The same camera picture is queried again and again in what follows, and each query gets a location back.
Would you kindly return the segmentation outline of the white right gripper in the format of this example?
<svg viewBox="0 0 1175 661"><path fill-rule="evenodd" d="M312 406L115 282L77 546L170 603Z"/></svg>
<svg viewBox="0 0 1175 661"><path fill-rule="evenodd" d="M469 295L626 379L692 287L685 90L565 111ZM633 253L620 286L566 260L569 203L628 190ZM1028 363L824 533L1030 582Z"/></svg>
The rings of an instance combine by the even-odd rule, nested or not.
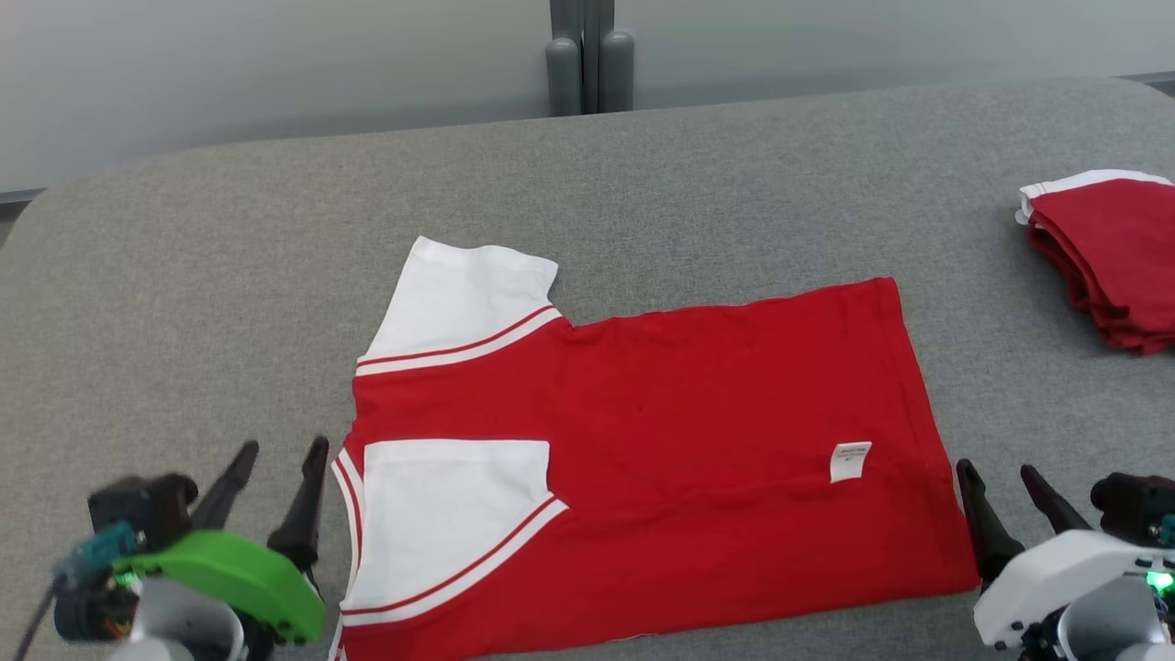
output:
<svg viewBox="0 0 1175 661"><path fill-rule="evenodd" d="M987 647L1021 653L1170 653L1152 573L1171 575L1171 549L1092 531L1032 465L1023 488L1058 537L1028 551L1003 528L968 460L956 483L982 586L973 611Z"/></svg>

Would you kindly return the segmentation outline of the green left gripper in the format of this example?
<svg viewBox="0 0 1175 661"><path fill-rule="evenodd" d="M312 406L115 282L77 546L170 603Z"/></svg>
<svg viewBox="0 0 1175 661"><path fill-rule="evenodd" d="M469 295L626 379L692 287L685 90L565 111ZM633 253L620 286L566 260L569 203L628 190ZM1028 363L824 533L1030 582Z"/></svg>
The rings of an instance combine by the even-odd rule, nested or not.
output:
<svg viewBox="0 0 1175 661"><path fill-rule="evenodd" d="M217 599L276 632L286 643L315 643L325 622L325 605L308 576L318 564L318 522L329 440L315 436L301 467L302 481L286 518L266 545L224 528L231 506L251 480L258 456L248 440L192 511L196 531L163 551L119 557L118 573L172 578L193 591Z"/></svg>

